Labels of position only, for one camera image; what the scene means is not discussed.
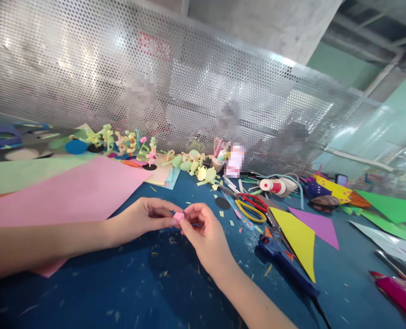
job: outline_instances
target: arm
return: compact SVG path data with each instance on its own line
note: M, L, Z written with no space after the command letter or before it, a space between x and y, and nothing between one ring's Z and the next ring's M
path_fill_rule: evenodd
M0 278L57 260L112 248L148 231L176 224L171 211L183 212L157 198L140 198L102 222L0 228Z
M223 228L210 208L195 203L180 221L183 234L194 246L203 267L251 329L295 328L295 325L235 262Z
M249 328L274 328L276 324L296 328L236 263L225 266L213 279Z
M0 278L112 247L108 221L0 228Z

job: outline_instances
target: yellow scissors handle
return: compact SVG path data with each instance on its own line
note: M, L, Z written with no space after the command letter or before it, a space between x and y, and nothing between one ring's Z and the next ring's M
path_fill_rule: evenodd
M256 223L265 223L265 221L267 220L266 216L265 216L261 211L259 211L258 209L254 208L254 207L252 207L252 206L249 206L247 203L244 203L243 201L240 201L240 200L235 200L235 203L236 203L236 205L238 206L238 208L241 210L241 212L242 212L248 219L250 219L251 221L254 221L254 222L256 222ZM246 208L249 208L249 209L252 210L253 212L256 212L262 219L257 219L257 218L252 217L251 215L249 215L249 214L243 209L242 206L245 206Z

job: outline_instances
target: scissors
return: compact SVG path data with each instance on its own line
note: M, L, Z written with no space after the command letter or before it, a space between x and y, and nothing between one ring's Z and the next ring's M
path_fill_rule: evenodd
M226 193L230 194L235 199L235 203L238 206L239 210L241 210L241 212L244 214L244 216L246 216L251 221L254 221L256 223L265 223L265 221L268 219L268 216L267 216L268 205L260 198L254 196L254 195L248 194L248 193L237 194L237 193L232 192L231 190L228 190L224 186L218 186L218 187L221 188ZM244 201L251 203L253 207L249 206ZM253 212L257 213L261 219L252 217L248 212L246 212L244 210L243 207L246 207L247 209L250 209Z

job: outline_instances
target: blue glue gun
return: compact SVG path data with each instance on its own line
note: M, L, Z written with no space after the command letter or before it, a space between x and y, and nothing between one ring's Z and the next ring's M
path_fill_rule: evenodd
M319 296L320 290L317 289L317 285L307 277L301 268L298 269L295 267L295 264L287 256L285 249L281 246L279 241L260 234L258 250L261 251L267 259L275 261L290 278L303 288L309 297L313 298Z

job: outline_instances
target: ceiling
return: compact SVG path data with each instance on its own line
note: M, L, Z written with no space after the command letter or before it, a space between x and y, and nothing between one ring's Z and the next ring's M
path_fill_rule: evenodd
M406 71L406 0L344 0L322 41L362 60Z

